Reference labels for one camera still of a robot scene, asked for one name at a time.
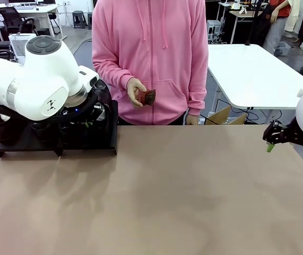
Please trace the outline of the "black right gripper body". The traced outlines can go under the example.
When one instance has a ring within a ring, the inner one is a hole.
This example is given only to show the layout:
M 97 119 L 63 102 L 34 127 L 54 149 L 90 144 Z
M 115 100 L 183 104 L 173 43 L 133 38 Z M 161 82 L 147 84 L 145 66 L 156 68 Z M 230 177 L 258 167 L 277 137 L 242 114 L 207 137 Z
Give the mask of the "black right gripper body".
M 280 121 L 272 121 L 263 133 L 263 140 L 269 143 L 294 143 L 303 146 L 303 131 L 297 120 L 292 120 L 288 125 Z

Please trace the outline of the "person's right hand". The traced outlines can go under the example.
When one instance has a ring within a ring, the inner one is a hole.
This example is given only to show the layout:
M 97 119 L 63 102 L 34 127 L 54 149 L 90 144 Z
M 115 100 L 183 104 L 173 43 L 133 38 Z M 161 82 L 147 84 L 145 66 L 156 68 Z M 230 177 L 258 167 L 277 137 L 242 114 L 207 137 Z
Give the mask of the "person's right hand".
M 127 94 L 132 103 L 136 108 L 140 108 L 143 104 L 138 100 L 140 92 L 146 92 L 146 87 L 136 78 L 129 79 L 127 83 Z

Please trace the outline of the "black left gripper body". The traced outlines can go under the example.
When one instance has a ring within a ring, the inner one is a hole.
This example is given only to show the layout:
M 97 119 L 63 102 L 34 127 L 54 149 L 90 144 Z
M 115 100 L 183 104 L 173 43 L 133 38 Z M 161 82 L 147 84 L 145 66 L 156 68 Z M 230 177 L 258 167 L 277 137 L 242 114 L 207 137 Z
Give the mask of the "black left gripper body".
M 103 105 L 95 105 L 92 112 L 87 117 L 87 122 L 91 125 L 104 122 L 106 119 L 105 107 Z

